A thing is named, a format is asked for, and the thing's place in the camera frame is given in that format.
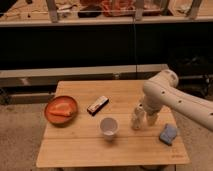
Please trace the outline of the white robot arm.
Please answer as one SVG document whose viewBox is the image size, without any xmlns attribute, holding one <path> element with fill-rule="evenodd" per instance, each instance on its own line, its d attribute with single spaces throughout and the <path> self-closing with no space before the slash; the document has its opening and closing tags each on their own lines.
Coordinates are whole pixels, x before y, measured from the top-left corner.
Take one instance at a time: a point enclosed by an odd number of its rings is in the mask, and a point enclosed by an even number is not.
<svg viewBox="0 0 213 171">
<path fill-rule="evenodd" d="M 178 82 L 177 74 L 170 69 L 144 81 L 141 103 L 148 124 L 154 125 L 162 107 L 167 106 L 213 132 L 213 102 L 178 90 Z"/>
</svg>

